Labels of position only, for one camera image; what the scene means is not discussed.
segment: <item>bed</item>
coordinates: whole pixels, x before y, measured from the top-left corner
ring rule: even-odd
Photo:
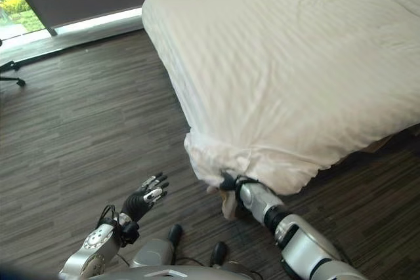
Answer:
[[[227,170],[297,193],[420,123],[420,0],[146,0],[142,20],[210,186]]]

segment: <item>gray floor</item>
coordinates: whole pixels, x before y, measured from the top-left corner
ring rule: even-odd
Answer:
[[[0,261],[57,272],[107,203],[163,171],[170,194],[141,221],[142,239],[180,222],[180,255],[230,258],[265,279],[288,279],[270,234],[228,222],[183,148],[188,130],[168,76],[140,31],[19,71],[0,83]],[[420,279],[420,141],[402,133],[375,155],[356,154],[285,201],[340,244],[370,279]],[[115,259],[110,270],[122,268]]]

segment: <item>black chair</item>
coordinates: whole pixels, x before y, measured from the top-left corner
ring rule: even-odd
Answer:
[[[19,66],[15,64],[14,62],[7,62],[6,64],[0,66],[0,73],[10,70],[19,70]],[[15,77],[1,77],[0,81],[16,81],[16,84],[23,87],[26,82],[25,80],[22,80],[21,78],[15,78]]]

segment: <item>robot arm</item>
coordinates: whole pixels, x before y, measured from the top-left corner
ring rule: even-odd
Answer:
[[[263,184],[239,177],[236,195],[254,218],[274,235],[285,271],[301,280],[367,280],[343,262],[338,250],[307,221],[288,211]]]
[[[161,173],[147,179],[125,200],[120,214],[114,206],[107,206],[96,229],[86,237],[81,248],[68,258],[60,275],[63,278],[88,278],[103,273],[105,265],[121,247],[133,244],[138,239],[137,222],[167,194],[164,188],[169,184],[161,184],[166,178]],[[109,211],[111,217],[105,217]]]

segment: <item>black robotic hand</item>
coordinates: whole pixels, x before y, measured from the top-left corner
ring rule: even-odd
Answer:
[[[163,183],[167,179],[162,173],[149,177],[123,204],[121,213],[126,214],[132,221],[138,222],[155,203],[167,195],[164,189],[169,185]]]

